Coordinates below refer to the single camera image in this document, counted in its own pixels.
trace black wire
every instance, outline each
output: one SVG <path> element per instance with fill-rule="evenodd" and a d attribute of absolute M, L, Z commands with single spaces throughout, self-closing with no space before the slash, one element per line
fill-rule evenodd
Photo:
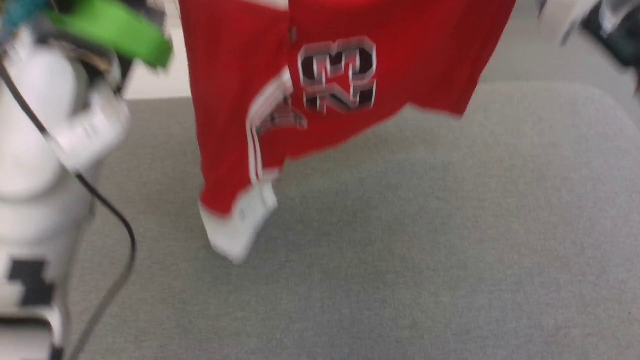
<path fill-rule="evenodd" d="M 27 101 L 24 99 L 17 86 L 15 86 L 15 83 L 11 79 L 11 75 L 9 75 L 9 72 L 4 66 L 2 60 L 0 60 L 0 79 L 4 81 L 7 89 L 9 89 L 9 92 L 13 95 L 15 101 L 18 103 L 24 113 L 29 117 L 33 125 L 44 137 L 49 137 L 49 131 L 44 126 L 42 121 L 40 121 L 38 116 L 33 112 L 33 109 L 31 109 Z M 93 331 L 102 319 L 102 316 L 109 309 L 109 306 L 113 303 L 115 298 L 131 278 L 133 268 L 136 264 L 136 255 L 138 253 L 138 242 L 136 240 L 136 234 L 133 231 L 133 227 L 131 226 L 130 221 L 122 214 L 120 210 L 118 210 L 118 208 L 116 208 L 107 198 L 105 198 L 105 196 L 103 196 L 100 191 L 98 191 L 98 189 L 91 185 L 91 183 L 89 183 L 89 181 L 82 174 L 73 175 L 80 182 L 80 184 L 82 184 L 86 191 L 89 192 L 91 196 L 93 196 L 93 198 L 98 200 L 99 203 L 101 203 L 107 210 L 109 210 L 113 214 L 113 216 L 115 216 L 122 223 L 122 225 L 124 225 L 125 229 L 127 230 L 127 234 L 129 235 L 129 240 L 131 241 L 131 251 L 129 253 L 129 260 L 127 261 L 126 267 L 122 270 L 122 273 L 118 276 L 113 285 L 111 285 L 109 291 L 107 291 L 96 309 L 93 311 L 91 318 L 89 318 L 89 321 L 87 321 L 87 324 L 85 325 L 80 338 L 76 343 L 76 346 L 68 357 L 68 360 L 77 360 L 78 357 L 82 354 L 84 348 L 91 338 L 91 335 L 93 334 Z"/>

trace cloth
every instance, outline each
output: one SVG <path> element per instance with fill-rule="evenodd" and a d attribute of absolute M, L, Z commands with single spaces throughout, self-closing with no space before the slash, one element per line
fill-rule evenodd
<path fill-rule="evenodd" d="M 287 159 L 407 104 L 464 113 L 515 1 L 182 0 L 214 247 L 242 261 L 248 251 L 215 243 L 250 247 Z"/>

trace white trim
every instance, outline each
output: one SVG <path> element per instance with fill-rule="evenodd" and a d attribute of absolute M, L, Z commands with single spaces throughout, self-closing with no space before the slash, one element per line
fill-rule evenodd
<path fill-rule="evenodd" d="M 247 3 L 255 3 L 267 6 L 272 9 L 287 11 L 289 9 L 289 0 L 243 0 Z"/>
<path fill-rule="evenodd" d="M 249 122 L 246 123 L 246 143 L 249 146 L 249 179 L 251 184 L 258 183 L 258 173 L 256 171 L 257 162 L 255 161 L 255 141 L 253 139 L 253 126 Z"/>
<path fill-rule="evenodd" d="M 285 67 L 255 97 L 249 107 L 247 122 L 258 127 L 284 97 L 291 93 L 293 93 L 293 80 L 289 68 Z"/>
<path fill-rule="evenodd" d="M 238 195 L 232 212 L 219 217 L 200 203 L 200 216 L 211 247 L 235 264 L 245 261 L 255 237 L 278 207 L 271 183 L 250 186 Z"/>
<path fill-rule="evenodd" d="M 246 116 L 246 139 L 249 149 L 249 178 L 256 185 L 264 175 L 262 151 L 256 128 L 284 99 L 293 92 L 293 80 L 288 68 L 276 75 L 256 96 Z"/>

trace gray carpet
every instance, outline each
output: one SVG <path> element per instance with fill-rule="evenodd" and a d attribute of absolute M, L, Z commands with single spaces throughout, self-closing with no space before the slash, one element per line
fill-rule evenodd
<path fill-rule="evenodd" d="M 132 104 L 101 188 L 140 236 L 92 359 L 640 358 L 640 134 L 577 85 L 481 85 L 290 164 L 249 260 L 209 247 L 187 99 Z M 100 211 L 75 333 L 126 258 Z"/>

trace jersey number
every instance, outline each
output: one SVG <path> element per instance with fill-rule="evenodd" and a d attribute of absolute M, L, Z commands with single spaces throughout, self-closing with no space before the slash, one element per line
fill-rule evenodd
<path fill-rule="evenodd" d="M 299 55 L 305 107 L 321 113 L 370 110 L 376 100 L 376 46 L 366 37 L 305 46 Z"/>

